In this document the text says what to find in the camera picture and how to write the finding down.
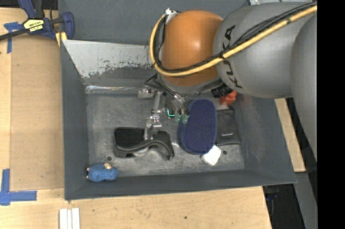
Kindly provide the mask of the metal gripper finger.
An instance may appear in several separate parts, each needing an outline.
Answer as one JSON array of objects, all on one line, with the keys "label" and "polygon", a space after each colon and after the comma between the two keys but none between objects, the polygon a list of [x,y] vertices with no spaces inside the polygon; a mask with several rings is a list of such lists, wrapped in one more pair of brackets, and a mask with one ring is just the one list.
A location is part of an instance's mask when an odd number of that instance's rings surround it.
[{"label": "metal gripper finger", "polygon": [[152,115],[146,119],[146,125],[144,128],[143,137],[145,140],[151,140],[154,135],[162,128],[162,123],[160,121],[159,115]]},{"label": "metal gripper finger", "polygon": [[151,88],[142,88],[138,91],[137,97],[139,99],[151,99],[159,95],[159,91]]}]

